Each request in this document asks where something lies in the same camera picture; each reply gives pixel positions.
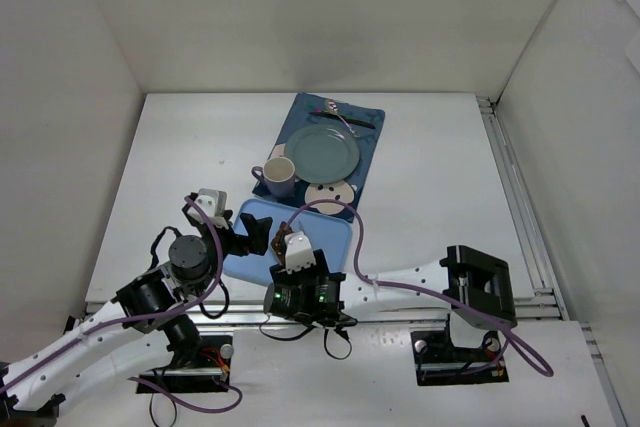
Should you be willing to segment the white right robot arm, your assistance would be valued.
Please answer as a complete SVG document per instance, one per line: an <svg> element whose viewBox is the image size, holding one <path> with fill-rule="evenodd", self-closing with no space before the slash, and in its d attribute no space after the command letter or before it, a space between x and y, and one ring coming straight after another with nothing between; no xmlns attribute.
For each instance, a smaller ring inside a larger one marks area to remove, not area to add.
<svg viewBox="0 0 640 427"><path fill-rule="evenodd" d="M383 311L447 309L470 326L465 347L481 331L517 325L507 262L471 247L449 246L440 260L366 280L330 271L320 249L314 257L295 270L270 268L265 314L306 327L347 328Z"/></svg>

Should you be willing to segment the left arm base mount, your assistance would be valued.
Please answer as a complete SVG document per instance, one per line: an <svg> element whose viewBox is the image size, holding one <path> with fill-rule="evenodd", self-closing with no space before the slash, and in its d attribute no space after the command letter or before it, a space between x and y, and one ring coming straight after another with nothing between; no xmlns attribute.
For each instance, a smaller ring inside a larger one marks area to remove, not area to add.
<svg viewBox="0 0 640 427"><path fill-rule="evenodd" d="M231 359L223 358L220 353L225 345L233 345L231 335L205 335L199 353L182 368L157 368L139 377L160 384L172 394L227 392Z"/></svg>

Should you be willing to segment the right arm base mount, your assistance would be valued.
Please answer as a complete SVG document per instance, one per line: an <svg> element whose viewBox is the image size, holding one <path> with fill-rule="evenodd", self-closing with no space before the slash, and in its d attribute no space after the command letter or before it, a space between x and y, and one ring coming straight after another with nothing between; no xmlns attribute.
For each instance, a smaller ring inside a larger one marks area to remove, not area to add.
<svg viewBox="0 0 640 427"><path fill-rule="evenodd" d="M448 330L410 333L419 387L507 383L503 359L493 364L502 344L495 331L486 332L477 347L456 347Z"/></svg>

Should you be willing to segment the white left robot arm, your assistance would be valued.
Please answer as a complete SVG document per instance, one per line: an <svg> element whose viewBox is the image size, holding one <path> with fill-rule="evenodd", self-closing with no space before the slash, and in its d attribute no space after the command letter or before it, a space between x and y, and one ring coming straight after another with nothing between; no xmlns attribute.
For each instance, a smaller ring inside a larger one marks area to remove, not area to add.
<svg viewBox="0 0 640 427"><path fill-rule="evenodd" d="M243 214L246 232L240 235L228 210L207 214L187 205L183 214L198 233L177 232L167 262L152 260L147 271L53 344L2 366L2 421L54 424L63 410L107 381L181 367L196 356L201 337L188 310L220 285L227 256L266 253L272 220Z"/></svg>

